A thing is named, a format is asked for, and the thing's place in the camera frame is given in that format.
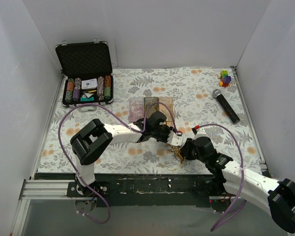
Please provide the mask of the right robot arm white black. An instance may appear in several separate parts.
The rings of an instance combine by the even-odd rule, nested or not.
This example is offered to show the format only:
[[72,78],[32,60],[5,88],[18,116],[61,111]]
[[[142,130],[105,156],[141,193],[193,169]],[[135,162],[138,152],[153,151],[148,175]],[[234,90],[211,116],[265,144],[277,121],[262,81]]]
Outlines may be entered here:
[[284,231],[295,233],[295,183],[276,180],[243,169],[231,157],[218,153],[208,137],[187,139],[180,150],[186,160],[199,160],[213,174],[217,195],[238,194],[268,213]]

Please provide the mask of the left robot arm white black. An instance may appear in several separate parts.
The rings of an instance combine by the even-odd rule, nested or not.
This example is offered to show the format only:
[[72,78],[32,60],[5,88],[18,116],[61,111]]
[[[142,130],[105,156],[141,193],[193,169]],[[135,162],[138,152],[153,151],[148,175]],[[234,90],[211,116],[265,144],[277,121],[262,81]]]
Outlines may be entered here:
[[180,146],[181,133],[169,127],[166,119],[162,112],[156,111],[127,126],[104,124],[97,118],[90,121],[70,140],[77,160],[78,191],[85,197],[94,193],[94,163],[109,145],[141,143],[154,138],[158,142]]

